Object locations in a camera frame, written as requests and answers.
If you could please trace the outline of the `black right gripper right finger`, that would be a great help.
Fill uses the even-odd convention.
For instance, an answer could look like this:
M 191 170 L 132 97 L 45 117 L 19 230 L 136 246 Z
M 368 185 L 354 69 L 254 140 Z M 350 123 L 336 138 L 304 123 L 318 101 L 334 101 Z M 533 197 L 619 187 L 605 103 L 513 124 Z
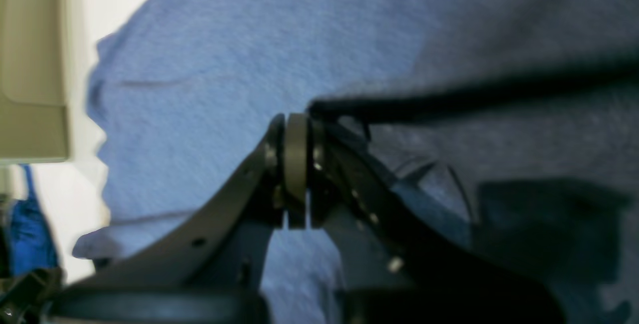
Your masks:
M 338 248 L 342 324 L 563 324 L 545 286 L 423 224 L 363 159 L 310 120 L 311 217 Z

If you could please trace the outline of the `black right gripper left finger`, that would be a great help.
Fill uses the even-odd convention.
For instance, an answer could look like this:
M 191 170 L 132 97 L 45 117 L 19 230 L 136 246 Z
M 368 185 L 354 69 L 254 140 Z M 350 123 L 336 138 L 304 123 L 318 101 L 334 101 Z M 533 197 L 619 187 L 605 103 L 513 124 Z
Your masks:
M 275 229 L 307 224 L 309 122 L 276 115 L 257 147 L 187 222 L 64 290 L 50 324 L 269 324 L 260 295 Z

